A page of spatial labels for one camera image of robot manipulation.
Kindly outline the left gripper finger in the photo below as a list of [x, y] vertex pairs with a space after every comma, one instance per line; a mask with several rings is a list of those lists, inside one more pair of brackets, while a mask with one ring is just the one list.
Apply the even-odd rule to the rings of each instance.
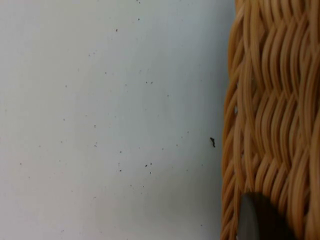
[[237, 240], [295, 240], [285, 218], [269, 198], [258, 192], [241, 196]]

